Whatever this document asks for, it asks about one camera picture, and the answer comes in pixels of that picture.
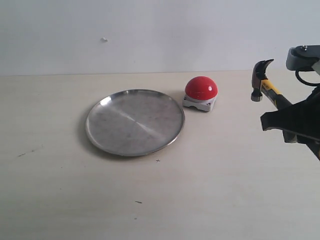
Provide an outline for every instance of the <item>metal plate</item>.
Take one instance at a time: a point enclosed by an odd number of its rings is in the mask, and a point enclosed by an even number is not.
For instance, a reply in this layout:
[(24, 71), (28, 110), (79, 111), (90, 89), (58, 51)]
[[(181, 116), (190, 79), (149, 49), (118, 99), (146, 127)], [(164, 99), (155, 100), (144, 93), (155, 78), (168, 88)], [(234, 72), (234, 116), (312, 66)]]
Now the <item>metal plate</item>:
[(89, 112), (85, 129), (99, 149), (136, 157), (158, 151), (178, 137), (185, 114), (170, 96), (153, 90), (117, 92)]

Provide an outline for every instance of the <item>table surface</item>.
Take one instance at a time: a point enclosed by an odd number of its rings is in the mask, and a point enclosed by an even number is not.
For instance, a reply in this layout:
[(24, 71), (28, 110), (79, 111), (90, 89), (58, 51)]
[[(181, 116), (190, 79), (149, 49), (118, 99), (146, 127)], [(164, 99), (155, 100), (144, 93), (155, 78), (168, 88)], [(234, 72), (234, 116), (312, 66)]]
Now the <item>table surface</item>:
[[(251, 71), (0, 77), (0, 239), (319, 239), (320, 163), (251, 102)], [(85, 119), (102, 98), (152, 89), (180, 104), (195, 77), (213, 78), (213, 112), (184, 108), (168, 147), (137, 158), (90, 144)], [(268, 77), (293, 103), (312, 88)], [(317, 80), (315, 73), (309, 78)]]

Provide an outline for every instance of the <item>robotic arm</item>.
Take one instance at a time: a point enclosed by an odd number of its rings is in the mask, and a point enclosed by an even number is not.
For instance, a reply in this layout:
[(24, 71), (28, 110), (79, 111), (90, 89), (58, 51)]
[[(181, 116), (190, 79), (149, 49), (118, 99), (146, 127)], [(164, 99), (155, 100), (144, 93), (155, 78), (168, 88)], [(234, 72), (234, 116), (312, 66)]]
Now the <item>robotic arm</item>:
[(266, 69), (273, 59), (259, 61), (253, 68), (251, 100), (260, 102), (263, 94), (278, 109), (261, 116), (263, 131), (279, 129), (285, 143), (305, 144), (320, 160), (320, 83), (303, 80), (299, 72), (315, 71), (320, 75), (320, 45), (290, 48), (286, 60), (288, 70), (305, 85), (315, 87), (303, 101), (292, 104), (266, 76)]

